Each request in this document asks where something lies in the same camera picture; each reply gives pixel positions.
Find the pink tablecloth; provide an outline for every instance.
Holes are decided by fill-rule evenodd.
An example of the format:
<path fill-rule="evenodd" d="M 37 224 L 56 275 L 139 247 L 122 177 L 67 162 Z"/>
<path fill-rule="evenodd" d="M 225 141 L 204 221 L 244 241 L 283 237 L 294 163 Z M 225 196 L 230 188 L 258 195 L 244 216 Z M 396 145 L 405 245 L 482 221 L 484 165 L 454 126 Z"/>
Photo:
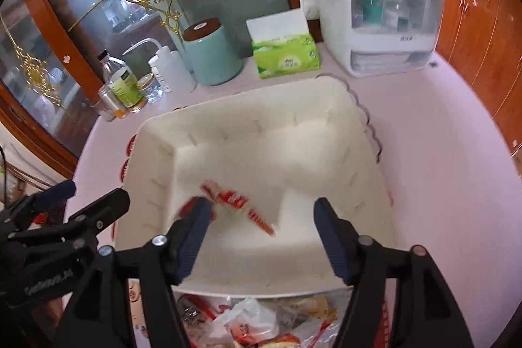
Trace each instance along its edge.
<path fill-rule="evenodd" d="M 347 78 L 324 46 L 321 72 Z M 522 299 L 522 185 L 493 120 L 437 54 L 437 67 L 347 78 L 384 146 L 380 167 L 395 201 L 400 248 L 429 249 L 463 311 L 477 348 L 489 347 Z M 121 185 L 126 147 L 147 119 L 174 108 L 316 72 L 261 80 L 252 58 L 234 80 L 168 94 L 124 120 L 98 120 L 75 172 L 66 216 Z M 111 243 L 109 231 L 100 245 Z"/>

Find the metal screw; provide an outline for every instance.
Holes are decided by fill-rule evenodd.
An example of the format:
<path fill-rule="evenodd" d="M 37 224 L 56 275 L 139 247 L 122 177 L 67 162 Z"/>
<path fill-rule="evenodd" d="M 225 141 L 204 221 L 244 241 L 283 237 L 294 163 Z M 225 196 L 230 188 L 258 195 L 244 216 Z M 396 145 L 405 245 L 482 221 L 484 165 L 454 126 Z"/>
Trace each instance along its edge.
<path fill-rule="evenodd" d="M 102 247 L 98 250 L 98 252 L 100 253 L 100 255 L 101 255 L 102 257 L 106 257 L 106 256 L 112 254 L 112 252 L 113 252 L 113 248 L 112 248 L 112 246 L 110 246 L 110 245 L 104 245 L 104 246 L 102 246 Z"/>
<path fill-rule="evenodd" d="M 152 244 L 156 246 L 163 246 L 166 244 L 166 236 L 165 235 L 158 235 L 152 238 Z"/>
<path fill-rule="evenodd" d="M 359 236 L 359 243 L 361 245 L 370 246 L 373 243 L 373 239 L 368 235 Z"/>
<path fill-rule="evenodd" d="M 73 243 L 72 243 L 72 247 L 74 249 L 80 249 L 80 248 L 83 248 L 85 246 L 85 239 L 82 239 L 82 238 L 78 238 L 76 239 Z"/>
<path fill-rule="evenodd" d="M 424 248 L 422 245 L 415 245 L 413 247 L 413 253 L 415 255 L 418 255 L 419 257 L 424 257 L 427 253 L 426 248 Z"/>

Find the green tissue box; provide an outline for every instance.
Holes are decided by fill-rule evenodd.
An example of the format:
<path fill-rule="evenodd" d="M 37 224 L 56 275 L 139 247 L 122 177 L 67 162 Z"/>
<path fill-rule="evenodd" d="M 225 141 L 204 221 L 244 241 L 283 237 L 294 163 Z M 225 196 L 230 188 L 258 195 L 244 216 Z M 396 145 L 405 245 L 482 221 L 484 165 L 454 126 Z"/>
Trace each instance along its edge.
<path fill-rule="evenodd" d="M 252 48 L 262 79 L 318 70 L 320 67 L 317 46 L 310 33 L 253 42 Z"/>

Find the wooden cabinet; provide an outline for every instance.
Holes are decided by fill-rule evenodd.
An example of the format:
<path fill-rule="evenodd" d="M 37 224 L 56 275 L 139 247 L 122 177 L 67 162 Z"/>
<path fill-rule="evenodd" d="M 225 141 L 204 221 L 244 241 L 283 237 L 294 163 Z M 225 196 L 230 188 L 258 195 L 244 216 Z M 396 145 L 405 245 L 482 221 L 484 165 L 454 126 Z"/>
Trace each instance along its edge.
<path fill-rule="evenodd" d="M 500 0 L 493 37 L 472 86 L 492 116 L 497 113 L 520 74 L 521 35 L 520 1 Z"/>
<path fill-rule="evenodd" d="M 502 132 L 511 152 L 522 143 L 522 79 L 517 78 L 513 89 L 495 115 L 495 122 Z"/>
<path fill-rule="evenodd" d="M 475 81 L 489 46 L 499 0 L 464 0 L 457 39 L 450 64 L 469 83 Z"/>
<path fill-rule="evenodd" d="M 446 61 L 449 61 L 453 45 L 455 45 L 463 9 L 464 0 L 444 0 L 440 32 L 435 49 Z"/>

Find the white plastic basket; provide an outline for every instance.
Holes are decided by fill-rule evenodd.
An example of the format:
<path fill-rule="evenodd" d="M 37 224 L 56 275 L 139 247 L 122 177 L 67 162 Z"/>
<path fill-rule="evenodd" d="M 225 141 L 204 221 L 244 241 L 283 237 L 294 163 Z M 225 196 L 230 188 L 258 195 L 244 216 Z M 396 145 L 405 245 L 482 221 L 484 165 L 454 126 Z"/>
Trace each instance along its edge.
<path fill-rule="evenodd" d="M 321 196 L 360 234 L 395 245 L 390 199 L 358 109 L 330 77 L 147 120 L 125 177 L 131 204 L 118 222 L 117 248 L 165 233 L 178 209 L 203 194 L 206 179 L 249 197 L 277 233 L 270 237 L 240 214 L 219 214 L 179 291 L 271 297 L 342 287 L 313 221 Z"/>

